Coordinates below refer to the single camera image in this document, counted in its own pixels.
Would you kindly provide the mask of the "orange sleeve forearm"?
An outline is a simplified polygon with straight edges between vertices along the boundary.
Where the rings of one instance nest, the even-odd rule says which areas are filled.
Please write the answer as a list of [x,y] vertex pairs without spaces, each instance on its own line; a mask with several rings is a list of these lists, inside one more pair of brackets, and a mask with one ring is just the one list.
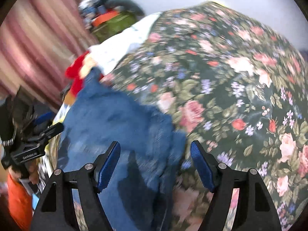
[[21,230],[30,230],[32,221],[32,197],[23,185],[7,175],[8,209]]

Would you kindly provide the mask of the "left hand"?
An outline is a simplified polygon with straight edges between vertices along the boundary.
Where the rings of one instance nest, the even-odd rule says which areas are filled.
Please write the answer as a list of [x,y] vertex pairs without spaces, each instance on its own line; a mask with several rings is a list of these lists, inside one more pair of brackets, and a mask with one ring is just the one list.
[[[37,161],[32,160],[31,162],[28,162],[26,164],[26,168],[29,172],[28,179],[31,181],[32,184],[36,185],[39,183],[39,174],[38,174],[38,166]],[[11,178],[15,181],[19,181],[21,178],[22,173],[17,170],[16,168],[13,168],[12,166],[9,167],[8,172],[11,176]]]

